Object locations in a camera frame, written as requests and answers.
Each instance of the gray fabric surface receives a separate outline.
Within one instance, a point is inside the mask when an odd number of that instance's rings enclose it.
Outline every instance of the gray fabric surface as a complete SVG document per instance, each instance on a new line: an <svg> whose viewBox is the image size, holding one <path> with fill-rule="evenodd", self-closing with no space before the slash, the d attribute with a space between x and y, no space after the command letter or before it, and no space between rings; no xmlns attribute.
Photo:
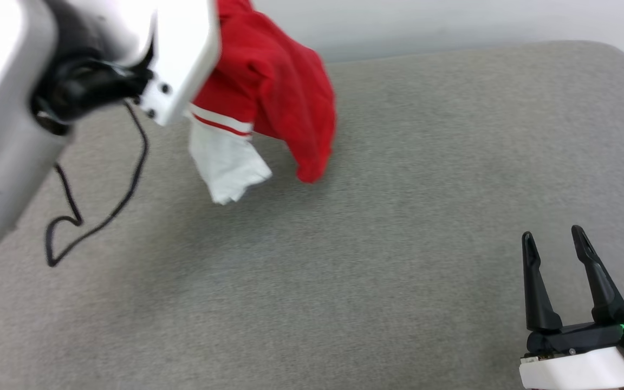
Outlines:
<svg viewBox="0 0 624 390"><path fill-rule="evenodd" d="M213 205L186 123L144 119L136 199L57 269L54 175L0 247L0 388L520 388L520 237L565 323L591 319L569 228L624 293L624 54L584 42L334 64L327 175ZM126 189L139 137L121 108L62 159L88 222ZM57 247L79 234L64 226Z"/></svg>

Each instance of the red garment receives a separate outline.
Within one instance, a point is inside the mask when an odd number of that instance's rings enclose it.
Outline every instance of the red garment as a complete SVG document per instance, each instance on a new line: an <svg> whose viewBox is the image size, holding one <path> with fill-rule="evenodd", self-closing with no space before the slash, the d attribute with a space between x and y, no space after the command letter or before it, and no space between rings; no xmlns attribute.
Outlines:
<svg viewBox="0 0 624 390"><path fill-rule="evenodd" d="M194 105L284 140L298 163L297 177L314 182L324 173L336 127L334 91L322 60L249 0L218 0L218 14L222 53Z"/></svg>

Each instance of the white wall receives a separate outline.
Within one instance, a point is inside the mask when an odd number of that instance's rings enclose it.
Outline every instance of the white wall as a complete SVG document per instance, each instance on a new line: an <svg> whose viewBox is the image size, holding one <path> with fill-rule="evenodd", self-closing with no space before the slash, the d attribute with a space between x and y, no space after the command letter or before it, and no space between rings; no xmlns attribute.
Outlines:
<svg viewBox="0 0 624 390"><path fill-rule="evenodd" d="M624 51L624 0L253 0L328 61L594 40Z"/></svg>

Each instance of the black cable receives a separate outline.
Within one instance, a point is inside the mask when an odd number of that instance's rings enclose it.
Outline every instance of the black cable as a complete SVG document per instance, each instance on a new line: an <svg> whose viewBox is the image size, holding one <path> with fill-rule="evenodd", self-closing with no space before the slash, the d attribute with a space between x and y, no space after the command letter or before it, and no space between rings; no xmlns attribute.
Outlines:
<svg viewBox="0 0 624 390"><path fill-rule="evenodd" d="M45 254L47 254L47 265L49 265L50 267L55 267L57 264L59 264L59 262L61 262L62 259L66 257L67 254L69 254L69 252L72 251L72 249L74 249L74 247L80 244L80 242L96 234L97 232L105 228L107 225L109 225L109 223L112 222L112 220L115 217L117 217L117 215L124 209L127 203L129 203L129 200L131 199L131 197L134 196L134 192L136 191L137 185L139 185L139 179L141 178L141 171L144 170L144 163L146 162L146 157L148 156L148 137L146 136L146 131L144 130L143 126L141 126L141 123L139 122L139 119L134 113L134 110L132 109L132 107L127 102L124 102L124 105L129 111L129 115L131 115L132 119L134 120L134 124L136 124L136 128L139 129L139 134L141 134L141 138L144 143L143 150L141 151L141 156L139 157L139 161L136 162L136 168L134 169L134 174L132 176L132 182L129 185L129 190L127 191L126 195L124 195L124 198L122 198L119 204L114 208L114 210L112 210L112 212L109 213L109 216L107 216L105 220L100 222L99 225L92 228L84 235L72 241L71 244L69 244L64 250L62 250L59 256L54 257L52 243L54 242L54 230L57 227L57 224L59 224L59 222L62 222L63 220L66 220L67 222L70 222L76 227L80 227L81 225L83 225L83 217L81 216L79 207L76 205L76 201L74 200L74 195L72 195L72 188L69 186L67 175L64 173L64 170L62 169L62 166L59 165L59 163L55 164L54 169L55 171L57 171L57 174L59 175L59 179L62 181L62 186L64 187L64 193L67 196L67 202L69 203L69 207L71 207L71 212L74 213L74 216L70 217L68 215L62 215L61 217L57 217L53 219L49 223L49 225L47 225L47 231L45 232Z"/></svg>

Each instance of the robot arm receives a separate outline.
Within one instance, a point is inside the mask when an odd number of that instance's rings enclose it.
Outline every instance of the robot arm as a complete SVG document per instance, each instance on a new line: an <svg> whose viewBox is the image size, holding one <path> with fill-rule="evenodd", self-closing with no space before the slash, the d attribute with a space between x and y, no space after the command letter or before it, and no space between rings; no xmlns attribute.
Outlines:
<svg viewBox="0 0 624 390"><path fill-rule="evenodd" d="M531 233L522 237L528 353L519 373L525 388L592 390L624 388L624 299L584 230L572 227L577 258L594 299L592 323L562 326L540 273Z"/></svg>
<svg viewBox="0 0 624 390"><path fill-rule="evenodd" d="M0 241L72 139L74 121L136 98L166 126L210 74L212 0L0 0Z"/></svg>

